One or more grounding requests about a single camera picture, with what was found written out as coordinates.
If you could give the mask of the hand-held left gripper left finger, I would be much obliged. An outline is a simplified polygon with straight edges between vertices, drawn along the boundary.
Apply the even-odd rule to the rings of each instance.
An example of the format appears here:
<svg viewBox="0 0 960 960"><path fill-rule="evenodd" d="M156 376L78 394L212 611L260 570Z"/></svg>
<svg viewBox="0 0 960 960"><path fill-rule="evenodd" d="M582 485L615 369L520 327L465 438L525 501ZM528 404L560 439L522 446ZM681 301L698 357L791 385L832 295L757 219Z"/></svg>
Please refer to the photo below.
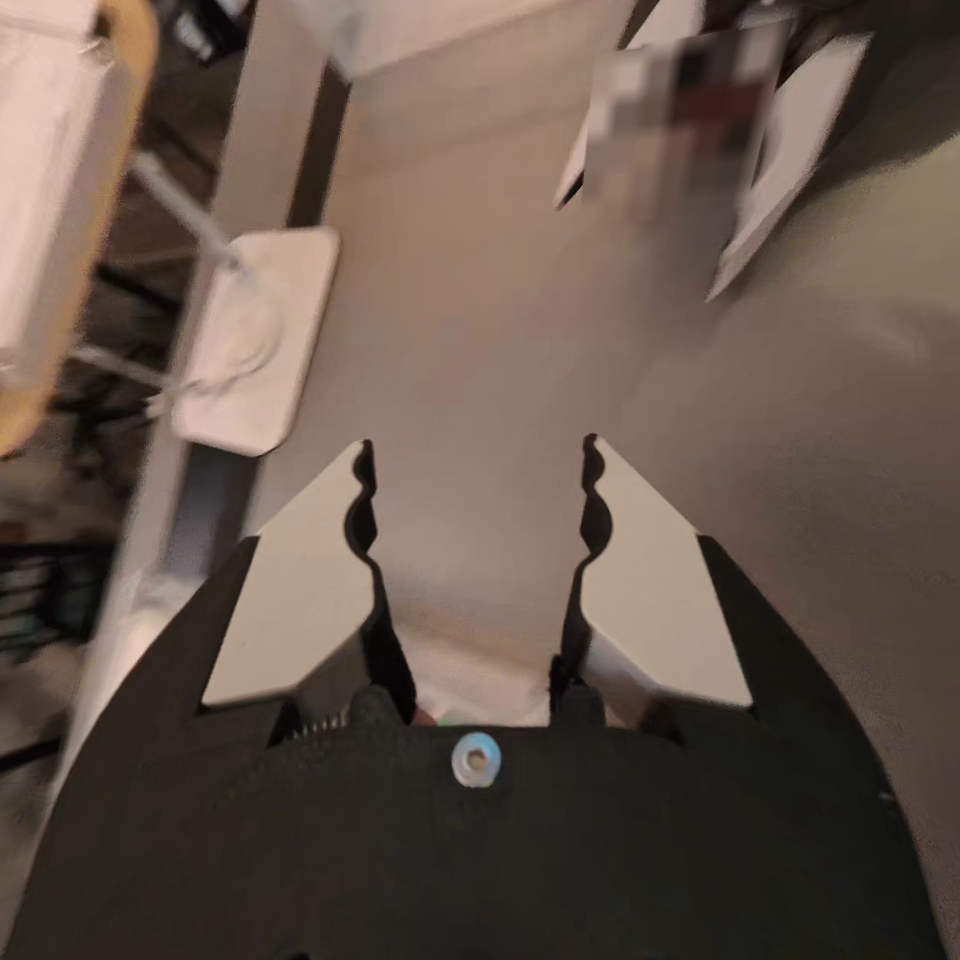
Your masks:
<svg viewBox="0 0 960 960"><path fill-rule="evenodd" d="M204 706L291 694L358 635L375 599L372 570L347 537L364 451L349 444L259 531Z"/></svg>

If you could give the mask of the clear plastic bin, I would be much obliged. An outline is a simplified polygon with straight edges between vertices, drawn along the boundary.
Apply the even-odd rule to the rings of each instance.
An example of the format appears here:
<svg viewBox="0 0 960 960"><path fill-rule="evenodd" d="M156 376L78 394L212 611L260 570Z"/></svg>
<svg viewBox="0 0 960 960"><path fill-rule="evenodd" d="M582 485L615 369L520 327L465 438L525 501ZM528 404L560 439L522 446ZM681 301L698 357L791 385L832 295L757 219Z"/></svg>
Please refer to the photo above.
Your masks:
<svg viewBox="0 0 960 960"><path fill-rule="evenodd" d="M325 39L332 63L352 80L562 5L560 1L329 2Z"/></svg>

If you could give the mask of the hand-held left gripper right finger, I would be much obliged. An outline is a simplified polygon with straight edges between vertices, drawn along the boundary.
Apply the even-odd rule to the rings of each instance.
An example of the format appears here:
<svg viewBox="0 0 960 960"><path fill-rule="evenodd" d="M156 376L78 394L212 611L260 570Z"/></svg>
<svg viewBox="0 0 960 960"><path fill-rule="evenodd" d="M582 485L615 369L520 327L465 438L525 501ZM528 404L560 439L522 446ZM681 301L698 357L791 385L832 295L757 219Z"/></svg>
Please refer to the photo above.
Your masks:
<svg viewBox="0 0 960 960"><path fill-rule="evenodd" d="M562 624L562 690L610 710L678 700L749 710L754 698L696 528L605 438L582 442L584 556Z"/></svg>

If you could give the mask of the wooden document stand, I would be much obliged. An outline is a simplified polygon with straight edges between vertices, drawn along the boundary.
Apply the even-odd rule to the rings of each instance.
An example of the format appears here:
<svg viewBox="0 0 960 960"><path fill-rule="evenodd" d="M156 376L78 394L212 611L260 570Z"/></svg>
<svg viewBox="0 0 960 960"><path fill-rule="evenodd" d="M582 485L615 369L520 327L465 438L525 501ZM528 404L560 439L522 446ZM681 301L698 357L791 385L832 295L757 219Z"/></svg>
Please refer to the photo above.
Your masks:
<svg viewBox="0 0 960 960"><path fill-rule="evenodd" d="M69 358L155 387L181 438L258 455L289 434L328 300L340 241L325 226L231 236L152 153L135 150L160 49L148 2L96 2L113 66L42 275L38 338L21 379L2 375L2 456L45 418ZM132 173L216 263L185 371L162 374L78 341L77 328L126 174Z"/></svg>

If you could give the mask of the printed paper sheets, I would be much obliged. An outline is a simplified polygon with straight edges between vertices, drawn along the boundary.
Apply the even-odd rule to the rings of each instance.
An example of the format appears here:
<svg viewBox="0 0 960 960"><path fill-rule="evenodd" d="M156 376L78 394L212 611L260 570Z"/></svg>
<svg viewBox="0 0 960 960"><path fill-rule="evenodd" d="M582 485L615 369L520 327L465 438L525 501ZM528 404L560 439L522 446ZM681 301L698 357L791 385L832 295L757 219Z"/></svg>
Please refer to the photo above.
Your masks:
<svg viewBox="0 0 960 960"><path fill-rule="evenodd" d="M27 377L34 316L90 139L109 42L96 2L1 3L2 376Z"/></svg>

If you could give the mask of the white cardboard box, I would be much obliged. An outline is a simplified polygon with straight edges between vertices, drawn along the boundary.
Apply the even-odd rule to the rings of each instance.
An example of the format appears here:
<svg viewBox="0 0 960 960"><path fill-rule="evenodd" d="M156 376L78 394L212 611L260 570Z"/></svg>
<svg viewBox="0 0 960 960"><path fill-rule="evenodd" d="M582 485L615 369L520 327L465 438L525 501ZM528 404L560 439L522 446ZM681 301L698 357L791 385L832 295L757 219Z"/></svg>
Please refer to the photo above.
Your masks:
<svg viewBox="0 0 960 960"><path fill-rule="evenodd" d="M746 30L791 20L750 186L706 295L744 272L824 158L856 126L878 81L880 2L636 2L616 53L707 34L711 21Z"/></svg>

